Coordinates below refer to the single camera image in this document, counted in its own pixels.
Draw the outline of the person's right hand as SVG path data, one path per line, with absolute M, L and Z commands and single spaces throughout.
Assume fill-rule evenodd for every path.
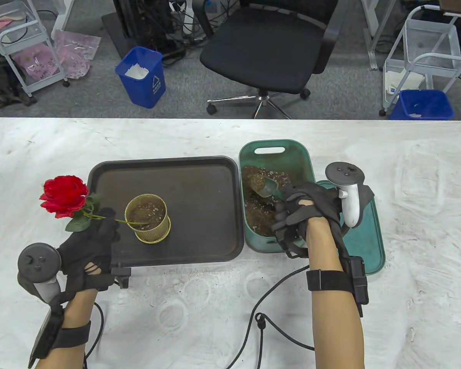
M 289 258 L 306 258 L 308 251 L 300 251 L 294 242 L 306 240 L 307 221 L 310 218 L 325 218 L 332 233 L 340 259 L 350 255 L 343 242 L 342 211 L 338 190 L 326 189 L 317 183 L 305 182 L 287 185 L 280 190 L 282 198 L 275 204 L 275 224 L 271 227 L 282 250 Z

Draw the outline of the person's left hand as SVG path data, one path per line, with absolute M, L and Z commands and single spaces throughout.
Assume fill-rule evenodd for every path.
M 106 291 L 114 284 L 111 274 L 111 245 L 120 240 L 119 223 L 102 209 L 104 219 L 92 220 L 90 226 L 72 233 L 57 248 L 61 271 L 67 277 L 65 293 L 95 289 Z

